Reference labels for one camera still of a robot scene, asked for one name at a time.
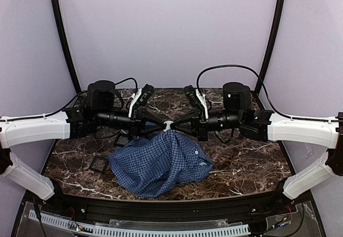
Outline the pink pompom brooch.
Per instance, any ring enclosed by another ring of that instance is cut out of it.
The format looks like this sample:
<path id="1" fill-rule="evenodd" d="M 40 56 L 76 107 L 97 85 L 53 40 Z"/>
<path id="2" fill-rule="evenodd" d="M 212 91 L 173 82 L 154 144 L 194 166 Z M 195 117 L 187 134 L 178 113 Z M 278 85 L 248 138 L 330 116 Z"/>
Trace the pink pompom brooch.
<path id="1" fill-rule="evenodd" d="M 172 124 L 173 124 L 174 122 L 173 121 L 171 121 L 171 120 L 168 120 L 168 121 L 165 121 L 164 122 L 164 126 L 165 126 L 165 128 L 163 129 L 163 130 L 161 130 L 161 134 L 164 134 L 165 132 L 169 132 L 169 131 L 174 131 L 173 129 L 172 129 Z"/>

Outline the blue checked shirt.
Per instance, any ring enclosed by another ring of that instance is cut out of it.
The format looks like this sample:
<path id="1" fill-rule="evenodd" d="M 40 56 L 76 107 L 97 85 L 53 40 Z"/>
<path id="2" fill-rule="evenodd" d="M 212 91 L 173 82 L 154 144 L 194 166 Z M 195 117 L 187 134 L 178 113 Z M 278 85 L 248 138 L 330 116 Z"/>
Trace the blue checked shirt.
<path id="1" fill-rule="evenodd" d="M 172 129 L 116 147 L 108 161 L 121 187 L 147 198 L 156 198 L 176 184 L 200 182 L 213 167 L 197 142 Z"/>

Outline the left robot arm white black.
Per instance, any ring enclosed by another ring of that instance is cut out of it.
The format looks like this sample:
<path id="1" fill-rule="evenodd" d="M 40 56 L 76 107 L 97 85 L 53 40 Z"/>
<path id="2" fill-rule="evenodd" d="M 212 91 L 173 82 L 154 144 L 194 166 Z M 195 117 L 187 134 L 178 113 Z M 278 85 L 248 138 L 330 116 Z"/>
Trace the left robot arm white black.
<path id="1" fill-rule="evenodd" d="M 164 130 L 166 124 L 145 109 L 154 87 L 145 85 L 135 91 L 128 110 L 115 83 L 98 80 L 89 84 L 85 103 L 66 106 L 56 112 L 26 117 L 1 118 L 1 176 L 19 184 L 47 201 L 59 193 L 58 184 L 22 162 L 10 148 L 49 139 L 84 138 L 100 126 L 125 130 L 140 137 Z"/>

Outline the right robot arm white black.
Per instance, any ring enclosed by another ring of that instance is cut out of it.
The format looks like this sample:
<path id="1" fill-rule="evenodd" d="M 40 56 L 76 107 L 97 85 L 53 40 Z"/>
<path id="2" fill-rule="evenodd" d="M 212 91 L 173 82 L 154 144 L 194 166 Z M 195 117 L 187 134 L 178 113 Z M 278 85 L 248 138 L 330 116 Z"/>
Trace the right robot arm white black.
<path id="1" fill-rule="evenodd" d="M 336 117 L 309 118 L 280 115 L 272 110 L 254 110 L 250 88 L 241 83 L 226 83 L 223 110 L 207 109 L 206 98 L 189 85 L 184 94 L 193 110 L 171 123 L 174 130 L 207 141 L 210 131 L 238 129 L 248 139 L 291 141 L 324 146 L 327 150 L 299 173 L 281 180 L 271 202 L 287 204 L 321 182 L 342 176 L 342 113 Z"/>

